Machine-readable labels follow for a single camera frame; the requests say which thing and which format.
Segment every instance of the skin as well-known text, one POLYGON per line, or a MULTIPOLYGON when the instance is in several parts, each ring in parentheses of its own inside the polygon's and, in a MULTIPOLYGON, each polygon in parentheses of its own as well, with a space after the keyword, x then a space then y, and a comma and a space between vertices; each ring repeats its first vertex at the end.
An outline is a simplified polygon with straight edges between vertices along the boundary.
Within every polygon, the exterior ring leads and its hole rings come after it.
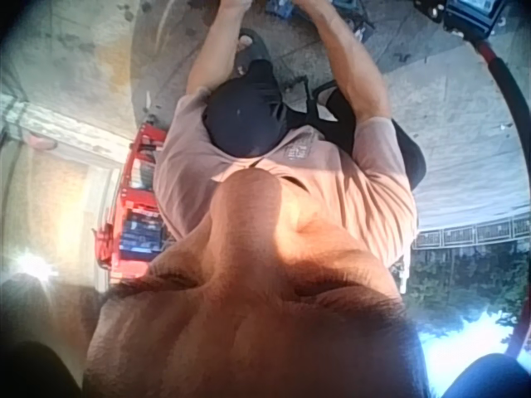
MULTIPOLYGON (((378 70, 334 9, 325 0, 297 3, 318 26, 356 115, 387 115, 387 100, 368 93, 384 90, 383 80, 378 73, 372 86, 360 82, 360 74, 371 79, 378 70)), ((188 93, 214 90, 231 74, 250 5, 221 1, 188 93)), ((422 396, 422 375, 414 372, 425 375, 419 350, 391 275, 365 244, 331 222, 303 188, 250 168, 219 185, 200 225, 147 275, 110 292, 84 391, 422 396)))

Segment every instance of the red machine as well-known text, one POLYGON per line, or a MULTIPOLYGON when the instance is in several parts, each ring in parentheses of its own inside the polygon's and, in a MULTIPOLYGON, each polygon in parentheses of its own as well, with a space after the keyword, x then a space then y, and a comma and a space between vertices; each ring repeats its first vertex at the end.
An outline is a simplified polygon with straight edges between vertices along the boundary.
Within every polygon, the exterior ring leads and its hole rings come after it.
POLYGON ((98 265, 110 272, 110 282, 143 275, 163 250, 168 233, 153 194, 157 152, 166 132, 145 123, 130 145, 114 205, 95 232, 98 265))

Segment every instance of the short-sleeved shirt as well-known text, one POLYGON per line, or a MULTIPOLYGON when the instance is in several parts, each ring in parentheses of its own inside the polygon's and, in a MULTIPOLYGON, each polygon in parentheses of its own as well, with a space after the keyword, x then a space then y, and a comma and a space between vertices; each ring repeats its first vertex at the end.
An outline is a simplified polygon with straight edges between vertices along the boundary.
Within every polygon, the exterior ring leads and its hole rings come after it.
POLYGON ((208 96, 208 90, 200 89, 178 101, 157 158, 153 188, 177 241, 207 214, 220 182, 236 171, 258 167, 306 189, 332 222, 386 266, 409 248, 417 232, 417 210, 390 119, 372 118, 358 125, 353 153, 304 126, 289 131, 263 156, 234 158, 211 143, 202 123, 208 96))

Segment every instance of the sunlight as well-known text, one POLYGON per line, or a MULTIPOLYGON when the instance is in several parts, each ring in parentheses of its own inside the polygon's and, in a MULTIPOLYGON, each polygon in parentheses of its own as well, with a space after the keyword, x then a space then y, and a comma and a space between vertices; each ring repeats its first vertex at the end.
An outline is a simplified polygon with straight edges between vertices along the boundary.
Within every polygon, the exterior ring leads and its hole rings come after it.
POLYGON ((47 282, 51 276, 57 276, 58 273, 52 269, 43 258, 33 255, 29 252, 24 253, 17 258, 19 272, 31 275, 41 282, 47 282))
MULTIPOLYGON (((503 353, 507 343, 501 341, 510 335, 512 328, 496 323, 501 313, 483 313, 476 322, 464 322, 463 330, 444 337, 420 333, 430 384, 442 396, 451 383, 476 359, 491 353, 503 353)), ((531 355, 522 352, 519 362, 528 371, 531 355)))

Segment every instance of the shirt logo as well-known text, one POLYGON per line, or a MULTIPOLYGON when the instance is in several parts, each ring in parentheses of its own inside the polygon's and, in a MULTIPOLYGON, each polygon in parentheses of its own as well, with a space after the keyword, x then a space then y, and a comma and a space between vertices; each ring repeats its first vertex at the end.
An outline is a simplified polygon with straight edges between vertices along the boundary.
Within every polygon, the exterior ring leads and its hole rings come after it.
POLYGON ((306 159, 309 156, 314 140, 315 135, 312 133, 307 133, 298 137, 295 141, 289 143, 285 147, 285 156, 289 160, 306 159))

